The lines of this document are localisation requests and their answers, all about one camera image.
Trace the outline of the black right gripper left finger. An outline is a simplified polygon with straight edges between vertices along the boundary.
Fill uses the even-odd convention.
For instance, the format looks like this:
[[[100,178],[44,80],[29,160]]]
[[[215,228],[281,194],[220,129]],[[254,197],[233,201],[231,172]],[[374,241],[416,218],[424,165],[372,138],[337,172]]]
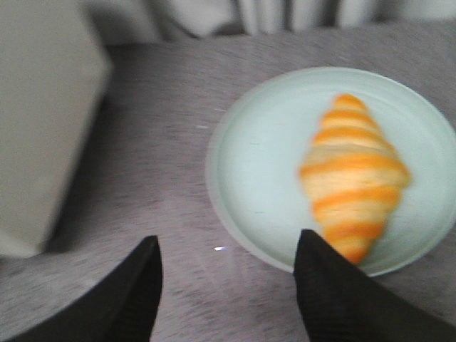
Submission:
[[[10,341],[149,341],[162,293],[156,236],[144,238],[89,292]]]

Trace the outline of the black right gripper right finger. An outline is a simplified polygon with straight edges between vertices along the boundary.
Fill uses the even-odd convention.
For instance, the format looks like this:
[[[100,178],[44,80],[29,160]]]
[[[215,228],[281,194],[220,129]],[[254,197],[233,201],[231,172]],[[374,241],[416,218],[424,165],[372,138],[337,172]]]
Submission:
[[[296,296],[310,341],[454,341],[455,327],[393,294],[315,231],[301,232]]]

